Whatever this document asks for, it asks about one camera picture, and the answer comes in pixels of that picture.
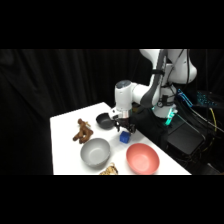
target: pink bowl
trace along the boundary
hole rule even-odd
[[[128,165],[139,175],[152,175],[159,168],[159,156],[148,145],[138,143],[130,146],[126,157]]]

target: table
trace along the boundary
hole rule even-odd
[[[136,131],[131,136],[130,142],[125,144],[119,139],[122,131],[127,131],[126,129],[121,128],[119,133],[115,127],[107,131],[101,129],[96,122],[96,117],[102,113],[108,113],[110,109],[107,104],[100,103],[50,119],[54,175],[99,175],[111,162],[115,163],[119,175],[135,175],[126,161],[126,151],[135,143],[147,144],[157,152],[160,167],[155,175],[190,175],[139,131]],[[91,125],[94,131],[91,139],[103,138],[111,146],[111,156],[101,167],[90,168],[81,160],[80,151],[83,145],[80,145],[78,141],[73,141],[73,137],[79,132],[77,123],[79,118],[88,121]]]

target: stuffed toy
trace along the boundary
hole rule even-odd
[[[79,133],[73,138],[73,141],[77,141],[79,139],[80,144],[84,144],[87,141],[89,141],[91,135],[93,134],[93,131],[87,128],[87,126],[90,127],[88,122],[82,121],[82,119],[78,120],[78,124],[80,125],[80,131]]]

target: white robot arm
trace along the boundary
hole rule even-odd
[[[145,86],[128,80],[116,84],[116,107],[109,112],[109,117],[116,121],[118,131],[121,126],[135,132],[134,125],[129,123],[133,102],[144,108],[153,108],[159,118],[171,120],[177,112],[174,104],[176,88],[172,83],[190,83],[197,74],[189,60],[188,49],[140,49],[140,52],[152,62],[150,84]]]

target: black backdrop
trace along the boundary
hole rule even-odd
[[[209,49],[209,90],[224,95],[223,49]],[[205,89],[205,50],[193,49]],[[149,83],[151,63],[138,49],[1,49],[0,173],[52,174],[49,118],[89,105],[114,106],[123,79]]]

